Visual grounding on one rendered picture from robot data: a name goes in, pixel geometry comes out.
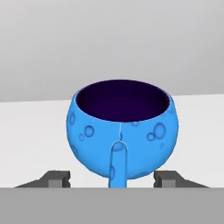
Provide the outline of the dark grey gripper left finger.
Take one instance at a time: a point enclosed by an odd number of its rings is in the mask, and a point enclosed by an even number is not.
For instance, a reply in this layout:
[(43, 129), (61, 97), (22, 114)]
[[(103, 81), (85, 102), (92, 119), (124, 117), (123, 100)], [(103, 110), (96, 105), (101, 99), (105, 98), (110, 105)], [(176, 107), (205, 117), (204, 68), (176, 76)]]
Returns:
[(70, 171), (48, 171), (40, 179), (19, 186), (29, 188), (70, 188)]

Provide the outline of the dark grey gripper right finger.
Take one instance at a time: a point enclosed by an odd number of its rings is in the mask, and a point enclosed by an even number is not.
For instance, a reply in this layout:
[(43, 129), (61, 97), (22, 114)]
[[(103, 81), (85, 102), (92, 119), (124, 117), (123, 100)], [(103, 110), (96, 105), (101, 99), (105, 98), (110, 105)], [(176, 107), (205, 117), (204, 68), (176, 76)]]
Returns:
[(166, 188), (166, 187), (173, 187), (173, 188), (197, 188), (197, 187), (204, 187), (202, 184), (193, 182), (191, 180), (183, 178), (178, 172), (176, 171), (155, 171), (154, 172), (154, 187), (155, 188)]

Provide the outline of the blue round bubble-pattern cup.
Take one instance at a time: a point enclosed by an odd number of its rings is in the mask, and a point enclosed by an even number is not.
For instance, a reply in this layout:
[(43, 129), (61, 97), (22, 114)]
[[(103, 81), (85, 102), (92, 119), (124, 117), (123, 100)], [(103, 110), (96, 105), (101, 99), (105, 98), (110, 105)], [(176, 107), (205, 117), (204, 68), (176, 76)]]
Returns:
[(175, 147), (179, 121), (172, 97), (137, 80), (104, 80), (77, 91), (66, 117), (66, 135), (76, 158), (125, 187), (154, 172)]

